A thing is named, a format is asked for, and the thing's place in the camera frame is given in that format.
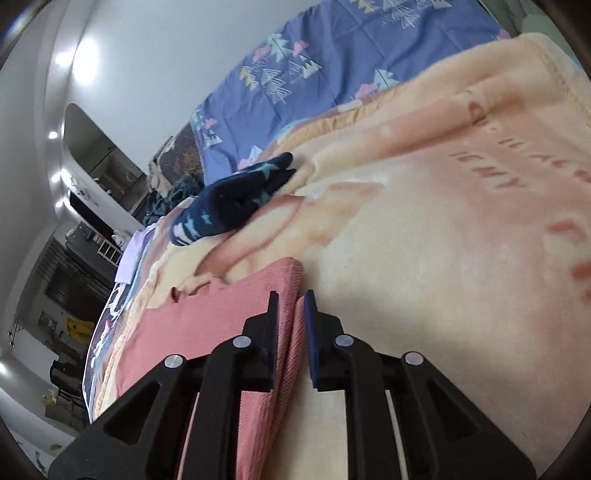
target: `bedding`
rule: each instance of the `bedding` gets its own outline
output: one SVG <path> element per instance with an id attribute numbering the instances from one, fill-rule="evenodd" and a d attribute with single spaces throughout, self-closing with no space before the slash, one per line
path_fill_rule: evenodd
<path id="1" fill-rule="evenodd" d="M 478 0 L 326 0 L 266 38 L 193 112 L 159 164 L 198 153 L 205 184 L 306 118 L 504 36 Z"/>
<path id="2" fill-rule="evenodd" d="M 159 222 L 95 362 L 92 415 L 120 395 L 128 342 L 172 288 L 293 257 L 322 311 L 379 352 L 422 352 L 542 474 L 591 403 L 584 73 L 543 35 L 489 43 L 302 122 L 259 157 L 283 151 L 297 172 L 240 230 L 173 245 L 189 201 Z M 302 365 L 262 477 L 345 478 L 346 452 L 343 395 L 315 392 Z"/>
<path id="3" fill-rule="evenodd" d="M 90 340 L 88 356 L 86 358 L 84 375 L 82 378 L 82 394 L 91 422 L 94 420 L 91 405 L 95 402 L 97 387 L 100 387 L 100 382 L 102 382 L 103 379 L 104 369 L 102 366 L 104 362 L 108 361 L 108 353 L 109 349 L 112 347 L 115 332 L 117 331 L 116 327 L 119 316 L 123 313 L 124 309 L 129 304 L 129 301 L 137 292 L 140 281 L 142 280 L 141 276 L 138 275 L 138 272 L 142 270 L 142 267 L 146 267 L 146 255 L 152 239 L 158 234 L 158 227 L 161 223 L 162 222 L 157 222 L 146 229 L 147 233 L 145 233 L 142 238 L 142 252 L 138 261 L 135 263 L 134 277 L 131 283 L 115 283 Z"/>
<path id="4" fill-rule="evenodd" d="M 146 214 L 143 221 L 144 226 L 148 227 L 155 224 L 185 198 L 197 196 L 201 193 L 203 183 L 199 180 L 199 175 L 197 177 L 194 175 L 194 173 L 185 173 L 174 182 L 165 196 L 156 191 L 148 194 L 146 198 Z"/>

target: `recessed light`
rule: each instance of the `recessed light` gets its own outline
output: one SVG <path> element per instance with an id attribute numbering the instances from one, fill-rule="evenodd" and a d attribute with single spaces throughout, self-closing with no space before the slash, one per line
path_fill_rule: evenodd
<path id="1" fill-rule="evenodd" d="M 80 42 L 74 55 L 72 72 L 76 81 L 88 85 L 95 78 L 99 68 L 99 49 L 89 38 Z"/>
<path id="2" fill-rule="evenodd" d="M 72 175 L 65 168 L 61 169 L 60 177 L 68 188 L 72 187 Z"/>
<path id="3" fill-rule="evenodd" d="M 73 51 L 63 51 L 56 55 L 56 63 L 60 67 L 69 67 L 70 63 L 74 60 L 74 52 Z"/>

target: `pink towel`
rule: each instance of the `pink towel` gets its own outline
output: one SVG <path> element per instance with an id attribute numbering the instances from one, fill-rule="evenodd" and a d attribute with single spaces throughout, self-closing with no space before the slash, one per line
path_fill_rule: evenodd
<path id="1" fill-rule="evenodd" d="M 148 309 L 129 339 L 116 373 L 117 395 L 167 355 L 195 358 L 239 335 L 244 321 L 266 312 L 269 293 L 279 294 L 277 375 L 271 393 L 244 392 L 238 430 L 237 480 L 257 480 L 277 434 L 296 381 L 304 337 L 303 302 L 298 301 L 300 262 L 283 258 L 232 285 L 215 278 L 195 295 L 172 297 Z"/>

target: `fleece blanket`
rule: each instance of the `fleece blanket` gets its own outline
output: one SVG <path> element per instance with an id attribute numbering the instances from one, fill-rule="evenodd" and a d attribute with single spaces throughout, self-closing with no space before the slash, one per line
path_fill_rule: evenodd
<path id="1" fill-rule="evenodd" d="M 547 37 L 435 64 L 298 125 L 261 154 L 298 171 L 236 232 L 170 243 L 162 221 L 116 325 L 92 406 L 172 287 L 231 284 L 282 257 L 378 352 L 422 352 L 533 461 L 556 459 L 591 403 L 591 85 Z M 342 393 L 305 365 L 263 478 L 347 475 Z"/>

